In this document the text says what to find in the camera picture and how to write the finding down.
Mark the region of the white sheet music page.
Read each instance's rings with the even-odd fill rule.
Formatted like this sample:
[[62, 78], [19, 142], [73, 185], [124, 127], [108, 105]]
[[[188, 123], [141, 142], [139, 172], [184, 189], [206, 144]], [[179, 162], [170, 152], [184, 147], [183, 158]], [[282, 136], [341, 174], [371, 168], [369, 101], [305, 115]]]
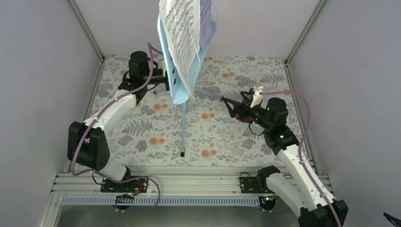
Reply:
[[187, 77], [200, 48], [200, 1], [161, 0], [159, 14], [176, 69]]

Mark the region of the lilac sheet music page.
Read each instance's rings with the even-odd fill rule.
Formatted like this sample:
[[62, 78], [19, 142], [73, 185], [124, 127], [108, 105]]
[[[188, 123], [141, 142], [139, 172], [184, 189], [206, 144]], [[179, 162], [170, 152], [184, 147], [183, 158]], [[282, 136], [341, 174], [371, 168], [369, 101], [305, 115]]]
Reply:
[[212, 33], [211, 0], [200, 0], [200, 48], [204, 49]]

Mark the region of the brown wooden metronome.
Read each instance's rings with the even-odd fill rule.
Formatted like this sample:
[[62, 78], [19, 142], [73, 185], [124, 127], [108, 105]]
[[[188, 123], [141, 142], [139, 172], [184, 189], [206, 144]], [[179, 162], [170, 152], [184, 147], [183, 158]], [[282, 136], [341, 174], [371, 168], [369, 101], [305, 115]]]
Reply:
[[236, 118], [238, 121], [244, 122], [244, 123], [247, 123], [247, 124], [250, 124], [250, 123], [253, 122], [253, 120], [252, 120], [251, 118], [241, 116], [240, 113], [237, 113], [237, 114], [235, 115], [235, 118]]

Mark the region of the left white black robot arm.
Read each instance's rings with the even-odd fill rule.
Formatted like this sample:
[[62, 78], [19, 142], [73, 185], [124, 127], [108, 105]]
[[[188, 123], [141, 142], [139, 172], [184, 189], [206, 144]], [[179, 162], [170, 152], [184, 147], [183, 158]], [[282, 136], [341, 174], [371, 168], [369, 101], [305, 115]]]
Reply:
[[73, 175], [78, 175], [75, 164], [86, 166], [87, 171], [112, 180], [113, 186], [121, 192], [131, 187], [130, 170], [110, 156], [106, 135], [145, 97], [148, 84], [168, 84], [163, 69], [144, 51], [133, 52], [128, 66], [116, 93], [106, 105], [84, 122], [73, 122], [69, 126], [67, 148]]

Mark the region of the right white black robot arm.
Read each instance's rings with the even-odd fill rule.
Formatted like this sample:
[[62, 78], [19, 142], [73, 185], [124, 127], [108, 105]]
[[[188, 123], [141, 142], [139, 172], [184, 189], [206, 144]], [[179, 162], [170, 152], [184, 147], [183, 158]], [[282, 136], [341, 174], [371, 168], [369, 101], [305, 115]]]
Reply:
[[348, 206], [338, 200], [321, 182], [302, 152], [304, 139], [298, 140], [287, 126], [286, 102], [278, 97], [261, 106], [257, 98], [264, 92], [242, 91], [242, 102], [223, 97], [232, 118], [249, 119], [263, 129], [263, 137], [274, 155], [285, 165], [296, 186], [293, 186], [275, 166], [258, 170], [256, 186], [261, 192], [277, 194], [296, 215], [301, 227], [341, 227]]

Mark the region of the floral patterned table mat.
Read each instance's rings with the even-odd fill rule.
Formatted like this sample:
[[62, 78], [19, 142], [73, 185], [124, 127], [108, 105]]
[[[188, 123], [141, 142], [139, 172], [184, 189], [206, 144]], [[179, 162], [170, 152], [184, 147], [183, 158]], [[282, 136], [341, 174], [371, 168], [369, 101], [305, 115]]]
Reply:
[[111, 156], [126, 166], [280, 166], [262, 128], [231, 118], [219, 100], [242, 101], [240, 92], [258, 84], [285, 100], [288, 127], [301, 139], [282, 59], [211, 56], [204, 59], [186, 115], [164, 85], [152, 87], [106, 134]]

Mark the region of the black object bottom right corner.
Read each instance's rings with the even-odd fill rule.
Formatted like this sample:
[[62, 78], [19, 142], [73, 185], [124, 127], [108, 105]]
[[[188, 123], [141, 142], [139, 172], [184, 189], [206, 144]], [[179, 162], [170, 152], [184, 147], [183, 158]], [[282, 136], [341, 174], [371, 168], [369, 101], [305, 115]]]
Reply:
[[401, 220], [399, 218], [396, 218], [386, 212], [383, 213], [383, 216], [395, 227], [401, 227]]

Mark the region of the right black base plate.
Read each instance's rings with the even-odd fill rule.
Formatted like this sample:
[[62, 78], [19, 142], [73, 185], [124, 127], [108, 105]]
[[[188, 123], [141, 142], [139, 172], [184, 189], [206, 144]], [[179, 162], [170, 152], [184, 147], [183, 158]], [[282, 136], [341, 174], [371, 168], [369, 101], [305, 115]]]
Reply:
[[266, 180], [262, 180], [258, 177], [241, 176], [239, 177], [241, 193], [274, 193], [267, 187]]

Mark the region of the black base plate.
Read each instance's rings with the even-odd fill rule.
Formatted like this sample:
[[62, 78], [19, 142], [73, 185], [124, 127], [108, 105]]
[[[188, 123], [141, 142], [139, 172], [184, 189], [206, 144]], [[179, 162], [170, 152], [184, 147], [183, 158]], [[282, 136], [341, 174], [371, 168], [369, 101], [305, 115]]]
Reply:
[[239, 177], [241, 193], [274, 193], [267, 187], [266, 180], [262, 180], [258, 177], [241, 176]]
[[115, 183], [110, 180], [103, 180], [100, 192], [121, 194], [147, 193], [148, 183], [148, 179], [137, 179], [127, 183]]

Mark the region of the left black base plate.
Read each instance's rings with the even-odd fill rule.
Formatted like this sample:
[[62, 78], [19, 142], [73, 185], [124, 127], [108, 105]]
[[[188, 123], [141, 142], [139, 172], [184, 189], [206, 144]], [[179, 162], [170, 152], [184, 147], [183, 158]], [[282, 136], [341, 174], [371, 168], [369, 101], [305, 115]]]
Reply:
[[148, 183], [148, 179], [137, 179], [127, 183], [115, 183], [110, 180], [103, 180], [100, 192], [121, 194], [147, 193]]

